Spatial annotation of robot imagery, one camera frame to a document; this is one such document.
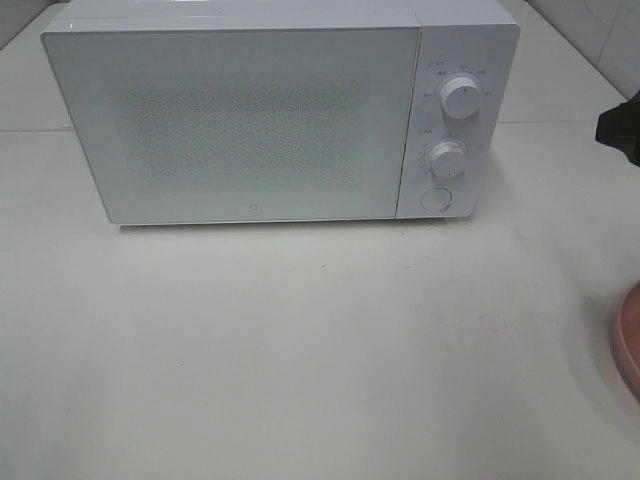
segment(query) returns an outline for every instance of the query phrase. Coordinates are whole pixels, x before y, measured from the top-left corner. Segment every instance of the white microwave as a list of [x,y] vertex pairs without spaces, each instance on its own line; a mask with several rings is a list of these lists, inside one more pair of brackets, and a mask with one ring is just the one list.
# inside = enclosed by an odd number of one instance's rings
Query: white microwave
[[42,41],[138,225],[468,216],[519,31],[494,0],[73,0]]

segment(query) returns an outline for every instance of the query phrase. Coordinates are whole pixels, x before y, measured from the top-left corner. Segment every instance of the pink plate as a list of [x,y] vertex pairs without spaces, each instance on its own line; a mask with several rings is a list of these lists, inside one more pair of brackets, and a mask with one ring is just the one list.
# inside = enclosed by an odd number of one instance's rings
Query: pink plate
[[611,343],[620,373],[640,400],[640,282],[622,299]]

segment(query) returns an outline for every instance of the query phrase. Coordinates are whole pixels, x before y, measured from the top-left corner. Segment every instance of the white countertop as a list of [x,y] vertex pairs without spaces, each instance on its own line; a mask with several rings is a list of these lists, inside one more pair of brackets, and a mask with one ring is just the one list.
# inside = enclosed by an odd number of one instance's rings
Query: white countertop
[[463,221],[118,229],[38,44],[59,7],[2,50],[0,477],[637,480],[607,331],[640,169],[593,140],[622,97],[510,7]]

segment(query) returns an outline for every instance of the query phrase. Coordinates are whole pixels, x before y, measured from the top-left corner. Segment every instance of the control panel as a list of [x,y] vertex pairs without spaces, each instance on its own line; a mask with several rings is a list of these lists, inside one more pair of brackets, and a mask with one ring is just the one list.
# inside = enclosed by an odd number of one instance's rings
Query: control panel
[[422,27],[396,218],[471,214],[518,35],[515,24]]

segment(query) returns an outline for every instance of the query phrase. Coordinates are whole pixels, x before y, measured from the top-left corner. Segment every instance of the timer knob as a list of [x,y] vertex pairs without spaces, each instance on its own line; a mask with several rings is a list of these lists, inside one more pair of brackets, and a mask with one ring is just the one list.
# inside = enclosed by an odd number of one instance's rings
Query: timer knob
[[440,89],[440,103],[447,116],[455,120],[470,117],[480,107],[482,87],[469,75],[445,81]]
[[452,178],[460,175],[467,165],[466,148],[458,142],[442,142],[429,152],[429,164],[436,177]]

